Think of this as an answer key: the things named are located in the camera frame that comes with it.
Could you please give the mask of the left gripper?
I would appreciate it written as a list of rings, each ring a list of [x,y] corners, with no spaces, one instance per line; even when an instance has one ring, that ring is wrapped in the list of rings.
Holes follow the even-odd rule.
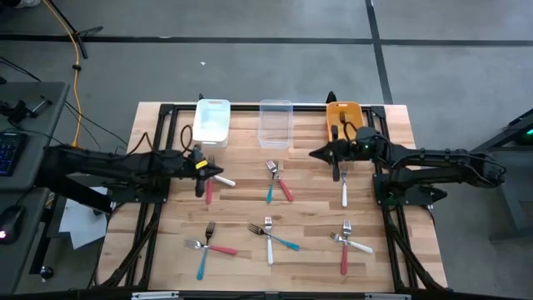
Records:
[[[203,196],[205,192],[205,181],[209,178],[212,178],[220,173],[224,172],[222,167],[216,165],[208,164],[207,166],[196,169],[195,165],[200,161],[207,160],[205,155],[202,152],[201,145],[194,145],[192,149],[185,156],[187,168],[195,173],[196,186],[195,186],[195,195],[197,198]]]

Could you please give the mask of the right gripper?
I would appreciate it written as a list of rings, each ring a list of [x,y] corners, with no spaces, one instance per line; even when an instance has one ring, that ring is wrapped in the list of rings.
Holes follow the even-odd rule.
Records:
[[[362,156],[358,146],[345,139],[338,139],[338,126],[331,125],[327,129],[328,142],[323,147],[309,152],[309,156],[328,163],[332,169],[332,179],[334,182],[340,180],[339,162],[361,161]]]

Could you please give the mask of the red handled fork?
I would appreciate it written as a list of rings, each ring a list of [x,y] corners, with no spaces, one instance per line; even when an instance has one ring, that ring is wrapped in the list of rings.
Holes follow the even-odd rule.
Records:
[[[213,155],[210,155],[208,157],[208,162],[212,164],[215,163],[215,158]],[[209,178],[206,182],[206,204],[210,204],[212,202],[212,186],[213,186],[212,179]]]
[[[239,253],[239,251],[237,249],[235,249],[235,248],[220,247],[220,246],[208,246],[208,245],[205,245],[205,244],[201,243],[198,240],[185,240],[184,244],[187,247],[194,248],[194,249],[205,248],[205,249],[210,249],[210,250],[213,250],[213,251],[216,251],[216,252],[225,253],[225,254],[229,254],[229,255],[237,255]]]
[[[287,187],[287,185],[281,180],[279,174],[278,174],[278,171],[277,171],[277,175],[276,175],[276,179],[275,181],[278,182],[278,184],[280,185],[281,187],[281,190],[284,192],[285,196],[286,196],[286,199],[288,201],[292,201],[293,200],[293,196],[291,194],[291,191],[289,190],[289,188]]]
[[[351,236],[351,222],[344,220],[342,224],[342,256],[341,256],[341,275],[346,275],[348,270],[348,241]]]

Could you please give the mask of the white plastic bin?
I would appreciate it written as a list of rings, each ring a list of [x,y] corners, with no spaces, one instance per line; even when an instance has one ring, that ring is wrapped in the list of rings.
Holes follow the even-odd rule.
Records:
[[[213,148],[225,148],[229,138],[231,103],[226,99],[203,98],[197,102],[192,139]]]

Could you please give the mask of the yellow plastic bin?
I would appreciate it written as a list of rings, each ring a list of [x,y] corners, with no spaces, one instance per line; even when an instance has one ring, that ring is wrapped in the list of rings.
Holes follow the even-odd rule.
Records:
[[[346,114],[346,124],[339,120],[340,111]],[[326,105],[326,129],[338,126],[338,139],[353,140],[356,130],[364,126],[361,106],[356,102],[331,102]]]

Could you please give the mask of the clear plastic bin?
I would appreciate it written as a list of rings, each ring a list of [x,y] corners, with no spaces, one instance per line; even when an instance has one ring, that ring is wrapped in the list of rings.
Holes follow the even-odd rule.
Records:
[[[257,138],[262,148],[287,149],[291,146],[293,105],[289,100],[264,99],[259,103]]]

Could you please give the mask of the black overhead crossbeam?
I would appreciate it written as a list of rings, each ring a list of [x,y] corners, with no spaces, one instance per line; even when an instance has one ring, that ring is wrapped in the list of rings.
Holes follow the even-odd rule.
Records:
[[[0,294],[0,300],[131,300],[133,293],[149,292],[138,287],[95,287],[56,292]],[[181,290],[177,300],[365,300],[368,292],[232,292]],[[411,300],[525,300],[463,292],[404,289],[398,294]]]

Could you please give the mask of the grey desk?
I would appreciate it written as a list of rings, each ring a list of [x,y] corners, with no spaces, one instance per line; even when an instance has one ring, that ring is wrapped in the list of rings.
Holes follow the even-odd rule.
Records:
[[[0,102],[9,108],[22,101],[28,112],[19,122],[10,122],[0,113],[0,135],[23,133],[24,146],[10,176],[0,174],[0,191],[29,189],[37,176],[45,151],[67,100],[70,86],[64,82],[8,82],[0,84]]]
[[[13,244],[0,245],[0,294],[13,293],[21,277],[34,236],[41,222],[42,212],[48,199],[47,188],[34,188],[24,192],[0,193],[0,213],[18,204],[25,208],[21,231]]]

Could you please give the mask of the black tripod stand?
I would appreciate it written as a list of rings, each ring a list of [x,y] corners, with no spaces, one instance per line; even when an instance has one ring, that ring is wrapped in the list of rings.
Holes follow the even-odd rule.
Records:
[[[42,0],[42,2],[47,6],[49,11],[53,16],[59,21],[63,29],[66,31],[68,38],[74,45],[75,53],[77,60],[80,57],[88,59],[87,49],[85,47],[83,39],[90,34],[96,34],[103,30],[103,26],[90,27],[82,31],[78,31],[67,19],[67,17],[62,13],[59,7],[53,2],[53,0]]]

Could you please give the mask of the dark side table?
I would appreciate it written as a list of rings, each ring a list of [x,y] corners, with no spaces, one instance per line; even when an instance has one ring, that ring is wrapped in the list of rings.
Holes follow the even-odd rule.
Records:
[[[504,243],[533,239],[533,108],[475,150],[495,154],[507,169],[506,182],[499,191],[510,229],[491,234],[489,240]]]

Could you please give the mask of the backlit black keyboard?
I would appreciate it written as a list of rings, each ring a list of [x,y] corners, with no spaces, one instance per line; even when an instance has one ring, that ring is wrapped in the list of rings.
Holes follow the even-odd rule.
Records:
[[[11,177],[25,148],[27,134],[0,132],[0,177]]]

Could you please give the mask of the black clamp tool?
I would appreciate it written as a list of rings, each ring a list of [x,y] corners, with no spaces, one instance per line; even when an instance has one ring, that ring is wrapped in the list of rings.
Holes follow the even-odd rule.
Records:
[[[44,109],[52,105],[52,101],[41,96],[42,101],[34,108],[30,108],[27,104],[18,100],[17,103],[12,106],[8,102],[0,101],[0,115],[7,117],[10,123],[18,124],[25,118],[37,118],[39,113]]]

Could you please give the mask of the black computer mouse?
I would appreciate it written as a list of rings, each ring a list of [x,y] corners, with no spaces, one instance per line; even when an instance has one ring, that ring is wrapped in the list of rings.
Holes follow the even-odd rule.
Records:
[[[0,213],[0,244],[13,244],[22,228],[25,208],[20,205],[7,207]]]

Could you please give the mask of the black aluminium table frame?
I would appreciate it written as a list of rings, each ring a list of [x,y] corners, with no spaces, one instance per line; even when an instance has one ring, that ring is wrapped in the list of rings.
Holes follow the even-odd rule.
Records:
[[[373,195],[374,166],[356,162],[347,174],[348,204],[341,206],[341,184],[330,167],[309,156],[327,140],[325,108],[321,104],[295,106],[292,144],[287,149],[262,148],[257,138],[259,111],[236,104],[232,108],[229,142],[207,148],[235,187],[216,184],[206,204],[196,197],[190,179],[171,183],[162,207],[156,243],[142,250],[133,278],[151,290],[232,292],[387,293],[394,283],[383,216]],[[266,161],[277,161],[278,174],[293,196],[288,201],[277,181],[267,203],[271,172]],[[247,229],[252,223],[271,235],[300,246],[294,251],[272,240],[274,263],[267,263],[267,236]],[[368,246],[366,253],[348,246],[348,270],[341,275],[344,220],[351,222],[349,240]],[[185,240],[205,244],[210,221],[216,223],[208,246],[235,248],[237,255],[208,249],[204,277],[197,280],[203,248],[189,248]]]

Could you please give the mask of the silver metal bracket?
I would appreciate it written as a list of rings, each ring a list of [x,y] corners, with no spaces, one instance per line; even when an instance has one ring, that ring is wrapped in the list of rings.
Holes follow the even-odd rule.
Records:
[[[177,300],[178,298],[178,291],[134,292],[131,296],[131,300]]]
[[[365,300],[411,300],[411,295],[398,293],[365,293]]]

